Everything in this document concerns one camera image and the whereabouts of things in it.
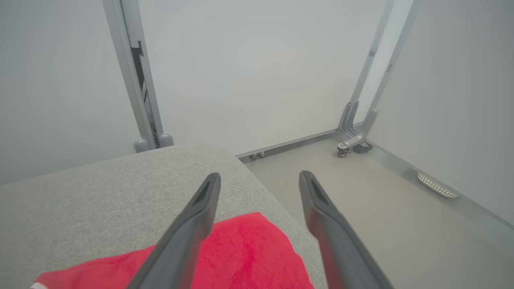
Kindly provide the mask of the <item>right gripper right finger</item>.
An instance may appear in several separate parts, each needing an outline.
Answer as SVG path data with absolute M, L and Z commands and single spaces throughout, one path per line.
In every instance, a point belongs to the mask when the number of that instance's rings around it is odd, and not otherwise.
M 330 289 L 392 289 L 354 229 L 338 211 L 315 175 L 299 173 L 306 225 L 319 243 Z

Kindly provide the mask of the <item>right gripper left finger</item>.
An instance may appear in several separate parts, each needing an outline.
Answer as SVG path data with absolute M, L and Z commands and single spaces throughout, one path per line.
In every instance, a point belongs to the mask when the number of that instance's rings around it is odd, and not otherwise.
M 127 285 L 128 289 L 189 289 L 202 241 L 212 231 L 221 177 L 209 174 Z

